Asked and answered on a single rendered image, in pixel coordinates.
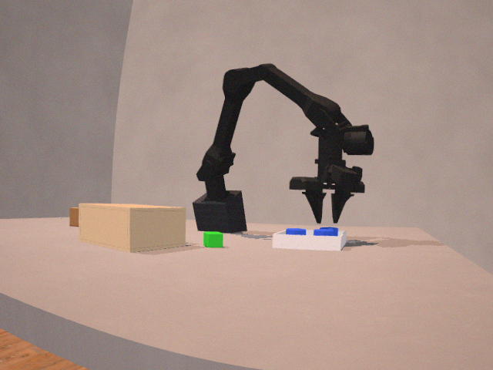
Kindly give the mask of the brown cardboard box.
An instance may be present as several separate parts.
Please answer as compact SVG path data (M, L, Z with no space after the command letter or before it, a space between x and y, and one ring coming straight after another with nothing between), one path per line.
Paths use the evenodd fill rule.
M69 226L70 227L79 226L79 208L76 207L69 208Z

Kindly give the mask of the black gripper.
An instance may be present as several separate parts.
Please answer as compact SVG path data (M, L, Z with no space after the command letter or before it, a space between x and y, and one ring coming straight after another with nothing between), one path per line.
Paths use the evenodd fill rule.
M329 177L329 180L323 179L324 168L327 165L327 161L330 158L334 158L335 163L341 163L342 156L337 154L318 154L318 159L315 159L315 163L318 164L317 178L316 177L292 177L290 180L289 190L306 190L302 192L305 194L311 209L314 213L316 222L321 224L323 200L327 193L323 193L323 189L335 190L335 193L331 194L332 203L332 216L333 222L336 224L340 218L341 212L345 203L354 194L349 193L364 193L365 185L363 181L356 182L354 187L340 186L336 184L334 180ZM327 184L324 184L327 183ZM335 185L332 185L335 183ZM353 191L351 191L353 190ZM316 195L311 195L316 194Z

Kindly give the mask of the green block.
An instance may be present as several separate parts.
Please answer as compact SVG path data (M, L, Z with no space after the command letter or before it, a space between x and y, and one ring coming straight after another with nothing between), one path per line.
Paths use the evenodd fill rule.
M223 234L220 232L204 232L203 245L205 247L223 247Z

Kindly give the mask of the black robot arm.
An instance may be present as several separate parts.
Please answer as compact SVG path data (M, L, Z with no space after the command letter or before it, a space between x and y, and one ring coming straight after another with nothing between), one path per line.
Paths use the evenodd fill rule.
M295 102L316 126L310 135L319 137L318 154L342 156L342 148L347 155L372 155L374 152L374 138L368 125L352 126L336 102L311 92L274 64L231 69L223 77L225 99L213 144L206 151L202 166L196 173L198 180L205 181L207 185L204 201L225 200L229 194L223 175L229 173L236 156L230 148L236 123L243 101L255 82L262 80ZM330 177L336 184L350 187L354 187L355 182L361 182L360 167L348 168L345 160L339 164L334 162L334 158L330 159L324 168L323 179L329 180Z

